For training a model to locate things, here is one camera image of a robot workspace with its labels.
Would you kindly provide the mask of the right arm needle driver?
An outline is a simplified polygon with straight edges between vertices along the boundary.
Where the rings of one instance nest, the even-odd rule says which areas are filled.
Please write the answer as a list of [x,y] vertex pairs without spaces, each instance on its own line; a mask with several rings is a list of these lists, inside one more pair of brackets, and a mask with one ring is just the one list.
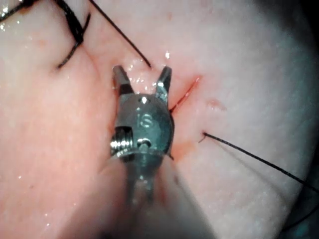
[[170,155],[174,121],[167,100],[167,93],[120,95],[110,142],[111,155],[141,150],[143,145]]

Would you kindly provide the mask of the right arm needle driver jaw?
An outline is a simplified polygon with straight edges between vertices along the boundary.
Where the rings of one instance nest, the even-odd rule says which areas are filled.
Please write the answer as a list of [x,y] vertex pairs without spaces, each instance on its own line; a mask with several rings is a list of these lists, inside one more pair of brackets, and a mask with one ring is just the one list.
[[121,65],[113,67],[113,80],[118,95],[134,94],[129,77]]
[[172,69],[165,66],[156,82],[156,92],[157,98],[161,99],[164,103],[168,102],[168,93],[171,82]]

